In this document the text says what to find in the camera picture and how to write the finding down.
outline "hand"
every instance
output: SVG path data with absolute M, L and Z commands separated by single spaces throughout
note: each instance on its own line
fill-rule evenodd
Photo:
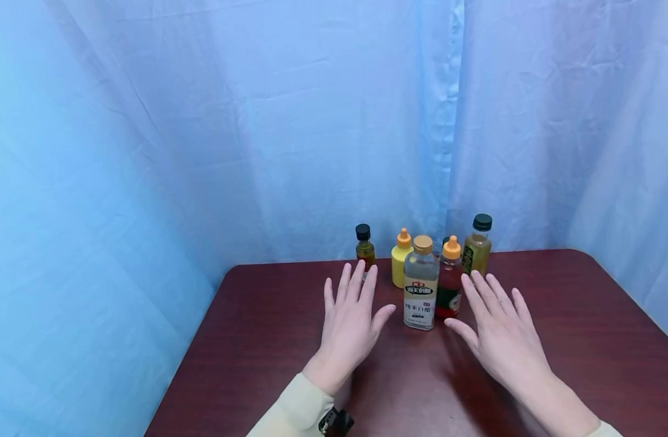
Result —
M 457 319 L 445 319 L 445 326 L 467 342 L 486 371 L 550 435 L 583 437 L 595 431 L 600 420 L 550 369 L 521 292 L 514 288 L 511 302 L 494 275 L 485 281 L 477 271 L 472 280 L 462 275 L 462 286 L 477 319 L 477 333 Z
M 359 261 L 351 277 L 351 264 L 346 263 L 335 300 L 331 278 L 326 278 L 324 283 L 322 344 L 302 373 L 330 396 L 336 394 L 358 364 L 370 354 L 380 331 L 396 309 L 394 305 L 385 305 L 375 317 L 370 317 L 377 267 L 370 268 L 361 291 L 364 271 L 365 262 Z

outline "plastic bottle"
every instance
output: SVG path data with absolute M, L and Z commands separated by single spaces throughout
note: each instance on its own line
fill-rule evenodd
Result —
M 406 228 L 402 228 L 397 235 L 397 245 L 392 248 L 392 283 L 401 289 L 404 289 L 404 260 L 413 250 L 411 235 Z
M 455 317 L 461 308 L 462 295 L 461 245 L 457 237 L 451 235 L 443 244 L 438 274 L 438 295 L 436 296 L 436 317 Z
M 477 214 L 472 222 L 474 231 L 465 239 L 465 248 L 462 253 L 462 266 L 468 275 L 476 270 L 482 275 L 487 272 L 489 252 L 491 252 L 491 216 L 488 214 Z
M 433 328 L 439 264 L 432 251 L 431 237 L 419 235 L 404 261 L 404 323 L 417 330 Z
M 365 273 L 363 273 L 363 280 L 365 280 L 368 271 L 375 264 L 375 246 L 370 243 L 370 226 L 365 223 L 356 226 L 356 237 L 358 238 L 356 257 L 365 261 Z

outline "finger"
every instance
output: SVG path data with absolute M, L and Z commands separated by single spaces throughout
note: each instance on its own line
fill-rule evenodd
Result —
M 499 301 L 499 305 L 504 309 L 504 312 L 509 317 L 518 317 L 516 309 L 513 308 L 513 302 L 511 302 L 508 294 L 504 291 L 504 287 L 499 284 L 499 280 L 496 279 L 496 276 L 489 273 L 489 275 L 487 275 L 487 282 L 489 282 L 489 286 L 491 287 L 491 290 L 494 291 L 496 300 Z
M 458 319 L 448 318 L 445 319 L 445 326 L 457 332 L 457 335 L 465 340 L 472 353 L 477 355 L 477 351 L 479 350 L 479 337 L 477 337 L 477 333 L 469 327 L 467 323 L 461 322 Z
M 377 284 L 377 266 L 372 266 L 365 278 L 363 289 L 360 290 L 360 302 L 366 305 L 369 310 L 373 308 L 373 299 L 375 298 L 375 284 Z
M 339 288 L 336 293 L 336 303 L 343 304 L 346 300 L 346 291 L 348 290 L 348 282 L 351 281 L 351 264 L 343 264 L 343 271 L 341 272 L 341 279 L 339 280 Z
M 528 305 L 525 303 L 525 299 L 523 299 L 523 295 L 517 288 L 514 288 L 512 293 L 513 303 L 516 305 L 518 318 L 523 322 L 528 323 L 530 326 L 533 326 L 533 318 L 530 315 L 530 310 L 528 310 Z
M 334 290 L 332 290 L 332 278 L 327 277 L 324 282 L 324 310 L 329 312 L 334 308 Z
M 372 322 L 370 323 L 370 329 L 373 331 L 375 339 L 380 335 L 385 323 L 387 323 L 396 309 L 397 307 L 395 307 L 395 305 L 389 304 L 380 308 L 378 312 L 375 313 L 375 316 L 373 316 Z
M 346 292 L 346 302 L 358 302 L 358 295 L 360 295 L 360 285 L 363 282 L 363 273 L 365 272 L 365 261 L 361 259 L 358 261 L 356 271 L 353 272 L 351 281 L 348 282 L 348 291 Z
M 499 299 L 496 298 L 494 291 L 491 290 L 491 287 L 487 284 L 487 281 L 484 280 L 482 274 L 476 270 L 472 270 L 471 276 L 475 289 L 477 290 L 477 293 L 482 296 L 482 300 L 484 300 L 484 304 L 487 306 L 489 313 L 494 317 L 503 317 L 505 314 L 504 309 L 501 308 Z
M 462 289 L 467 296 L 467 302 L 469 302 L 469 307 L 472 308 L 472 313 L 474 313 L 477 323 L 482 323 L 486 318 L 490 317 L 484 300 L 479 296 L 477 289 L 472 284 L 472 280 L 465 273 L 462 273 Z

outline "wrist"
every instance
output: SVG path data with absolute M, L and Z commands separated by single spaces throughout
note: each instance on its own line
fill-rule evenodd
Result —
M 348 377 L 346 370 L 338 368 L 332 359 L 323 357 L 321 351 L 317 351 L 314 357 L 310 358 L 302 374 L 321 391 L 332 397 L 337 394 Z
M 554 374 L 537 378 L 531 387 L 518 391 L 517 399 L 550 436 L 586 437 L 601 423 L 576 393 Z

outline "bottle cap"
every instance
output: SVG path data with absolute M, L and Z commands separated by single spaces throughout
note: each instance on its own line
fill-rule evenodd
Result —
M 433 250 L 433 240 L 431 240 L 430 236 L 418 235 L 414 239 L 414 252 L 426 255 L 431 253 L 431 250 Z
M 491 216 L 489 214 L 477 214 L 474 216 L 472 227 L 480 232 L 491 230 Z
M 370 226 L 365 223 L 361 223 L 356 226 L 356 236 L 358 241 L 366 241 L 370 239 Z
M 402 249 L 411 246 L 411 235 L 407 234 L 406 228 L 402 228 L 402 232 L 397 235 L 397 246 Z
M 457 244 L 457 237 L 451 235 L 448 243 L 443 245 L 443 256 L 448 259 L 458 259 L 461 257 L 461 245 Z

